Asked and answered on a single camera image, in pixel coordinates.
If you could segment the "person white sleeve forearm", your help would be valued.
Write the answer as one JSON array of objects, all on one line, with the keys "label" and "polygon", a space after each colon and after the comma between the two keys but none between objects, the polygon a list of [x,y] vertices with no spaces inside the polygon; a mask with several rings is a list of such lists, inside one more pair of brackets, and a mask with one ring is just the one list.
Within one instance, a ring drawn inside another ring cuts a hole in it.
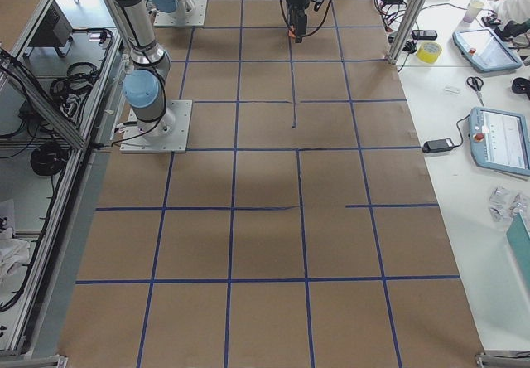
[{"label": "person white sleeve forearm", "polygon": [[529,19],[529,0],[491,0],[490,6],[503,23],[523,23]]}]

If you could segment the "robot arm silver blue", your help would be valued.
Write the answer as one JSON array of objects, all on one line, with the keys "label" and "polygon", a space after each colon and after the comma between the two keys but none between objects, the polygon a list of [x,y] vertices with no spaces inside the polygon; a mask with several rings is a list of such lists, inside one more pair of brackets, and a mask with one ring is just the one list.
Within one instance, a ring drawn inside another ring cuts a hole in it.
[{"label": "robot arm silver blue", "polygon": [[195,11],[193,0],[151,0],[151,2],[157,11],[177,19],[190,17]]},{"label": "robot arm silver blue", "polygon": [[[306,9],[328,7],[332,0],[280,0],[287,30],[300,43],[310,36]],[[133,71],[126,75],[123,94],[137,118],[140,136],[148,141],[165,137],[175,123],[166,97],[166,77],[171,63],[158,43],[144,0],[112,0],[118,30],[128,41]]]}]

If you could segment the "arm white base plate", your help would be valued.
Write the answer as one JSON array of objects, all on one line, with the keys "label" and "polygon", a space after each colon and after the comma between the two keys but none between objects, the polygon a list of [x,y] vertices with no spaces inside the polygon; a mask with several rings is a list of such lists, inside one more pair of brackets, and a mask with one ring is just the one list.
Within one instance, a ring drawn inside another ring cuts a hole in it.
[{"label": "arm white base plate", "polygon": [[191,100],[169,100],[161,122],[151,131],[154,123],[138,122],[133,109],[129,110],[128,121],[135,122],[124,130],[124,142],[120,143],[122,153],[185,153],[190,131],[192,112]]},{"label": "arm white base plate", "polygon": [[208,0],[152,0],[157,11],[154,27],[202,27]]}]

